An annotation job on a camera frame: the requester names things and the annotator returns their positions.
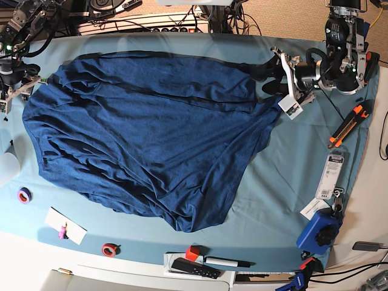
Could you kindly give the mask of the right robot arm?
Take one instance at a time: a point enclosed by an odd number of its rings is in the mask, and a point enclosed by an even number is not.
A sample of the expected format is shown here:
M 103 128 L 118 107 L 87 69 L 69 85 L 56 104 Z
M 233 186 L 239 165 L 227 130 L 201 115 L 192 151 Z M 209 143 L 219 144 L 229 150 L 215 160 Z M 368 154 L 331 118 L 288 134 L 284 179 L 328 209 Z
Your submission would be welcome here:
M 40 66 L 26 64 L 24 58 L 41 54 L 53 39 L 61 20 L 62 1 L 23 1 L 1 29 L 1 99 L 9 88 L 23 79 L 35 77 Z M 48 37 L 42 47 L 30 52 L 30 44 L 43 31 Z

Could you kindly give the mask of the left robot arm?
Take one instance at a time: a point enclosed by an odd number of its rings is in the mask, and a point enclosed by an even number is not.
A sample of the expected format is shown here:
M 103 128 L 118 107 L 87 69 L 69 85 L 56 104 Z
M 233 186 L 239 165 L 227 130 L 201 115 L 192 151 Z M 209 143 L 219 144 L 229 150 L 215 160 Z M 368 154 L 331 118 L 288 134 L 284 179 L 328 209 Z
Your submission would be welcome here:
M 291 72 L 291 83 L 302 95 L 314 90 L 337 89 L 352 95 L 363 88 L 367 76 L 367 44 L 364 10 L 360 1 L 330 1 L 325 25 L 326 50 L 306 50 L 305 61 L 285 55 Z

